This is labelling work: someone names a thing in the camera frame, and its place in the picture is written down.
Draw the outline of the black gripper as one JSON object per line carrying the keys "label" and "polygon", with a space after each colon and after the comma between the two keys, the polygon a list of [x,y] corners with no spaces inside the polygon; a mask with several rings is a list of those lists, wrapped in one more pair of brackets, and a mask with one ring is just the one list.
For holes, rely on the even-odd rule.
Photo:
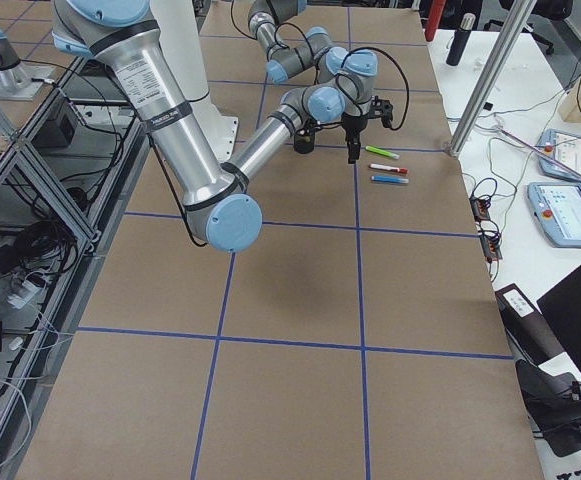
{"label": "black gripper", "polygon": [[366,112],[361,115],[355,116],[343,113],[341,116],[341,125],[345,131],[349,163],[354,163],[360,157],[360,135],[367,127],[369,120],[380,119],[383,128],[389,129],[392,127],[393,105],[389,100],[373,96],[366,103],[366,106]]}
{"label": "black gripper", "polygon": [[308,117],[301,128],[299,129],[300,135],[315,135],[317,132],[320,132],[325,129],[331,129],[335,127],[334,122],[319,122],[318,120]]}

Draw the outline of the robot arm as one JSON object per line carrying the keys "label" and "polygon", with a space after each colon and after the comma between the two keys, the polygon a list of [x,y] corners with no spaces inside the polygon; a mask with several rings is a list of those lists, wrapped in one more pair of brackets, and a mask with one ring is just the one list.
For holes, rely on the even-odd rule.
{"label": "robot arm", "polygon": [[360,135],[371,118],[390,123],[391,107],[378,99],[376,54],[334,45],[313,28],[297,47],[279,29],[305,10],[302,1],[255,1],[247,27],[266,55],[266,71],[282,83],[308,69],[316,82],[295,88],[240,149],[230,146],[237,121],[205,98],[206,71],[194,9],[187,1],[56,1],[55,46],[95,59],[114,73],[148,135],[183,189],[190,235],[231,253],[258,237],[262,213],[249,196],[250,180],[302,131],[341,124],[348,158],[358,159]]}
{"label": "robot arm", "polygon": [[335,45],[326,29],[313,27],[293,46],[281,36],[281,28],[306,10],[305,1],[255,1],[248,13],[248,29],[266,55],[268,79],[279,85],[313,68],[315,84],[302,94],[302,109],[316,122],[339,120],[346,100],[334,83],[348,51]]}

